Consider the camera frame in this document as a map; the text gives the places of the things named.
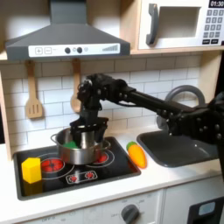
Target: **toy carrot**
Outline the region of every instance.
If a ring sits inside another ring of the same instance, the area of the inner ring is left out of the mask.
[[[144,169],[147,166],[147,160],[144,155],[144,150],[135,142],[130,142],[127,144],[127,150],[129,153],[129,157],[132,160],[132,162]]]

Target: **gray sink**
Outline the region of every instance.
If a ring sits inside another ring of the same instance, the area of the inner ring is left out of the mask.
[[[158,164],[166,167],[197,164],[218,158],[216,146],[186,136],[169,136],[166,130],[141,134],[137,141]]]

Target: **white brick wall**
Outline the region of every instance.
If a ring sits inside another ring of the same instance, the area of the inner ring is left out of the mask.
[[[199,85],[200,54],[178,53],[136,55],[119,59],[83,60],[82,79],[88,74],[105,73],[123,79],[137,91],[164,99],[179,85]],[[38,60],[35,66],[37,96],[43,104],[44,117],[29,120],[25,104],[29,98],[24,62],[1,63],[3,91],[12,146],[31,147],[53,144],[50,136],[69,126],[79,116],[71,109],[74,94],[73,67],[69,60]],[[175,100],[188,106],[197,101],[192,94],[183,93]],[[109,119],[108,131],[125,130],[155,124],[156,114],[144,108],[124,108],[109,101],[101,102],[99,116]]]

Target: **black robotic arm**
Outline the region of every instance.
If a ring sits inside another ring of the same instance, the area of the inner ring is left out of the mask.
[[[224,173],[224,93],[203,107],[190,108],[137,92],[124,80],[94,74],[89,75],[80,84],[78,99],[81,101],[80,119],[70,124],[74,137],[77,132],[94,130],[96,142],[102,140],[108,119],[98,117],[99,110],[102,110],[100,100],[125,107],[141,107],[166,119],[170,135],[183,135],[208,144],[216,144]]]

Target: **countertop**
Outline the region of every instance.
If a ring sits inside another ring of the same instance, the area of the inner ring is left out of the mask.
[[[125,149],[126,144],[135,141],[138,134],[154,130],[156,130],[155,127],[130,129],[125,132],[117,131],[109,135],[115,137]],[[5,145],[2,144],[0,145],[0,223],[28,221],[133,194],[221,175],[218,159],[179,168],[165,168],[156,164],[148,154],[146,155],[148,167],[142,170],[140,176],[21,201],[17,197],[14,164],[13,161],[7,161]]]

